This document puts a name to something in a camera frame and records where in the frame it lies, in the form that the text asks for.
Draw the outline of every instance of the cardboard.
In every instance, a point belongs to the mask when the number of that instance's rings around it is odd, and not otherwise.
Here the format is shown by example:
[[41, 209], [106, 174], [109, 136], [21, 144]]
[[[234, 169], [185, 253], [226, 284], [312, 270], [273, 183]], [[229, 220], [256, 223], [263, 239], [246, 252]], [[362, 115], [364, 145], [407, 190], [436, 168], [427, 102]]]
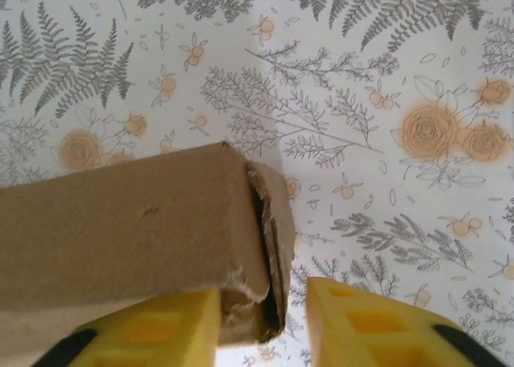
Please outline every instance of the cardboard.
[[[221, 345], [284, 329], [295, 237], [284, 180], [226, 143], [3, 189], [0, 216], [0, 357], [113, 304], [213, 286]], [[81, 321], [45, 336], [60, 312]]]

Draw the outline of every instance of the orange rose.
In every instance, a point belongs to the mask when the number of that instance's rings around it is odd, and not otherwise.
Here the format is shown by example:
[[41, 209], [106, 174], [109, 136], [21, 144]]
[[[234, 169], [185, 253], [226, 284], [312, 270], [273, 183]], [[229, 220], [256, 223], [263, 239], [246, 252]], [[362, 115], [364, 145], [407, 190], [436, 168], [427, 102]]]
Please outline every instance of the orange rose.
[[435, 160], [455, 141], [457, 122], [447, 110], [425, 106], [403, 122], [403, 147], [413, 157]]
[[290, 200], [294, 200], [295, 198], [297, 198], [301, 190], [302, 185], [298, 182], [296, 178], [288, 178], [286, 180], [286, 192]]
[[100, 163], [102, 147], [96, 136], [75, 130], [61, 140], [59, 162], [68, 172], [93, 169]]
[[131, 116], [125, 122], [125, 131], [133, 136], [140, 136], [146, 130], [146, 119], [143, 116]]
[[105, 155], [102, 157], [103, 166], [111, 166], [121, 164], [123, 162], [130, 162], [134, 160], [134, 156], [132, 154], [127, 154], [125, 152], [114, 153], [112, 155]]
[[480, 92], [480, 100], [486, 104], [502, 104], [510, 92], [509, 84], [503, 80], [487, 82], [486, 87]]
[[501, 131], [486, 124], [460, 130], [458, 139], [464, 152], [478, 161], [494, 160], [505, 146]]

